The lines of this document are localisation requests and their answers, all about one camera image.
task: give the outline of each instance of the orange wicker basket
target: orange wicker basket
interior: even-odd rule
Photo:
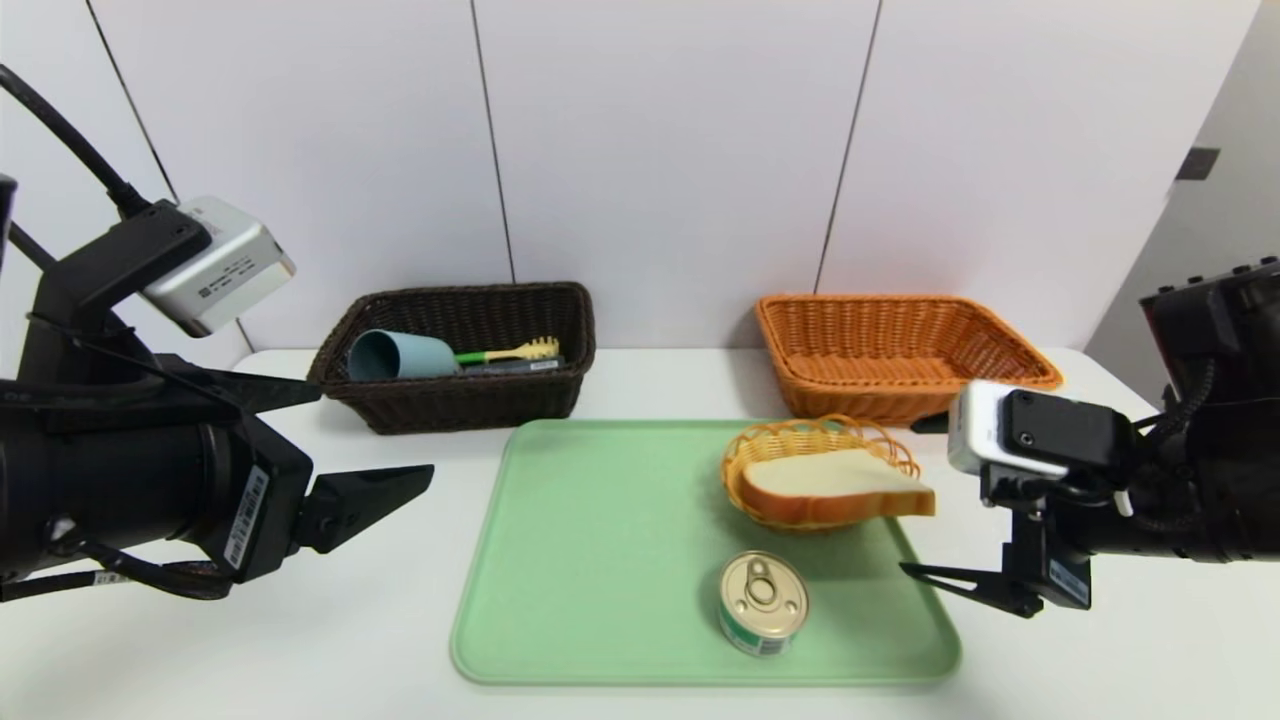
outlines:
[[[790,533],[833,530],[854,523],[794,525],[771,520],[746,503],[742,498],[742,483],[745,482],[746,466],[753,462],[837,450],[864,450],[899,473],[909,478],[920,478],[920,466],[911,457],[911,451],[890,437],[884,428],[876,423],[854,420],[842,415],[827,415],[817,420],[787,420],[746,428],[724,450],[724,459],[721,460],[721,483],[724,484],[724,492],[728,493],[728,500],[735,507],[767,528]],[[932,515],[932,500],[929,507],[928,514]],[[884,515],[916,512],[914,507],[900,510],[899,512],[886,511]]]
[[[936,295],[774,295],[755,305],[782,397],[800,418],[908,425],[973,379],[1051,389],[1062,375],[991,310]]]

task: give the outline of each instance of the blue cup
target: blue cup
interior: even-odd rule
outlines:
[[[358,382],[439,378],[460,370],[447,342],[420,334],[369,331],[347,354],[347,375]]]

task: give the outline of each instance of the tin can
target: tin can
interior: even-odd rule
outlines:
[[[748,551],[721,570],[721,630],[756,657],[782,655],[809,616],[809,591],[795,568],[768,552]]]

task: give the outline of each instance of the table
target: table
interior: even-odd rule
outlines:
[[[1152,413],[1088,357],[1046,351],[1068,396]],[[266,351],[237,370],[301,378],[312,351]],[[602,350],[575,418],[785,415],[755,350]],[[201,603],[140,585],[0,607],[0,717],[837,717],[983,720],[1265,717],[1280,670],[1280,568],[1103,557],[1094,610],[1033,620],[943,594],[964,642],[948,680],[923,688],[490,688],[463,680],[448,638],[511,430],[379,437],[347,407],[266,421],[317,471],[435,462],[430,489],[334,553],[302,551],[273,575]],[[998,566],[1009,514],[946,465],[945,437],[904,436],[937,491],[908,518],[923,561]],[[196,557],[151,543],[157,561]]]

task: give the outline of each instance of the slice of bread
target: slice of bread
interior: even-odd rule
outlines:
[[[933,491],[865,450],[753,462],[742,501],[787,525],[845,525],[882,515],[933,515]]]

